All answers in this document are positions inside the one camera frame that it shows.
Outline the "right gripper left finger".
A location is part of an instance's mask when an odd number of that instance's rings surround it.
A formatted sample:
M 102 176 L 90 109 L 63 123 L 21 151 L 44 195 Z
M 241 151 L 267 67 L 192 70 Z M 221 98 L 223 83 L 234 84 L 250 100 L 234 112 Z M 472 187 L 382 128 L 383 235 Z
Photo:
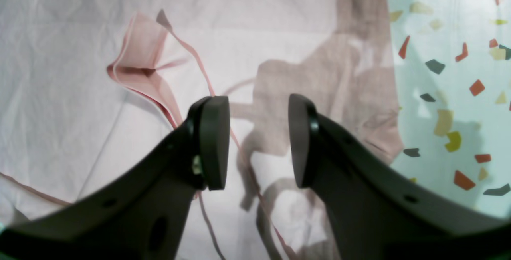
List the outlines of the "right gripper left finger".
M 3 230 L 2 260 L 173 260 L 194 194 L 225 188 L 229 141 L 228 97 L 195 102 L 177 129 L 115 181 Z

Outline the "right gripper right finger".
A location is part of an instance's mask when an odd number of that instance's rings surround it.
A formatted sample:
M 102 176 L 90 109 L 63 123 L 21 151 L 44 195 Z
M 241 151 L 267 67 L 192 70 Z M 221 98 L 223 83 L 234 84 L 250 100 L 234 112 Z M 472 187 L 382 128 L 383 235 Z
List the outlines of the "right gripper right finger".
M 412 183 L 303 95 L 288 123 L 296 185 L 323 201 L 343 260 L 509 260 L 509 221 Z

